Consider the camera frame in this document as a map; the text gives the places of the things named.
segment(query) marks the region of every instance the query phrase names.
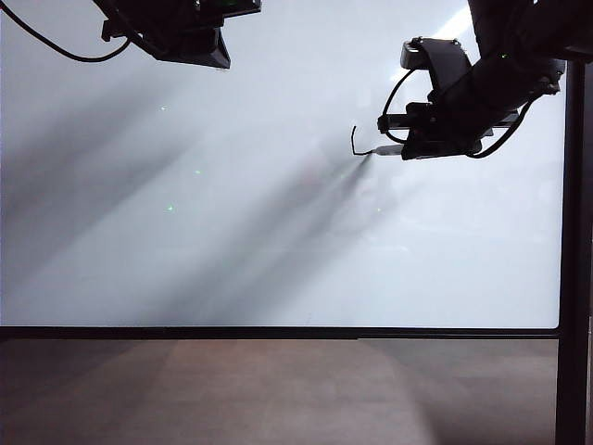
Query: black robotic arm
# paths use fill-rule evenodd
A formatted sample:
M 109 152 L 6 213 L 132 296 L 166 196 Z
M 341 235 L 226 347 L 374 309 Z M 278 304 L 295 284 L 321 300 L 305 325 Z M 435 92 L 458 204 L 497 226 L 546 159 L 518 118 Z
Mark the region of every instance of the black robotic arm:
M 593 60 L 589 0 L 469 4 L 481 59 L 472 66 L 457 41 L 406 42 L 402 67 L 428 70 L 434 89 L 428 103 L 412 103 L 406 114 L 384 112 L 379 118 L 379 130 L 388 136 L 390 130 L 410 130 L 403 146 L 381 147 L 383 154 L 400 152 L 403 159 L 488 156 L 512 135 L 535 100 L 560 91 L 565 60 Z M 500 143 L 482 151 L 481 139 L 494 127 L 510 129 Z

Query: floor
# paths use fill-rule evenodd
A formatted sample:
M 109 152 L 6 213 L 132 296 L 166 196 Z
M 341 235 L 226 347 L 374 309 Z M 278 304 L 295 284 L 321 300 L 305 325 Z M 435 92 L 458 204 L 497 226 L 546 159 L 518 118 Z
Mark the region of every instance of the floor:
M 12 340 L 0 443 L 552 445 L 555 341 Z

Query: white backdrop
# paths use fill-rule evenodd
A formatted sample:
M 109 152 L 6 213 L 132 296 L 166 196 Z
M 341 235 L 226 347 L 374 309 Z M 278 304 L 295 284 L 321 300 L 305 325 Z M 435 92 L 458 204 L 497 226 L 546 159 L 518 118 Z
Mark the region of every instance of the white backdrop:
M 10 2 L 102 55 L 90 0 Z M 270 0 L 230 71 L 2 29 L 2 324 L 554 327 L 564 96 L 490 159 L 350 155 L 461 0 Z M 424 100 L 416 73 L 394 104 Z

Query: horizontal black bar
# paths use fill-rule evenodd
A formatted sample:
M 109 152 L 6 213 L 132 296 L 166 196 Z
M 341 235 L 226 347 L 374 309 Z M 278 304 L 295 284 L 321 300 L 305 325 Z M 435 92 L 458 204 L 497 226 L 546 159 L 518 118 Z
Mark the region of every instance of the horizontal black bar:
M 557 339 L 558 329 L 391 327 L 0 327 L 0 338 L 67 339 Z
M 416 119 L 416 116 L 410 114 L 385 114 L 377 120 L 377 127 L 381 134 L 389 130 L 409 130 Z

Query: black mount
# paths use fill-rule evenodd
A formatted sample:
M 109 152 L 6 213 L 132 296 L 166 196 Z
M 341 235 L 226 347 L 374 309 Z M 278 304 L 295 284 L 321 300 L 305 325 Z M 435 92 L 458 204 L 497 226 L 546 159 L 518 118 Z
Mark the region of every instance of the black mount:
M 128 37 L 158 60 L 228 69 L 224 20 L 260 12 L 261 0 L 94 0 L 108 19 L 101 37 Z

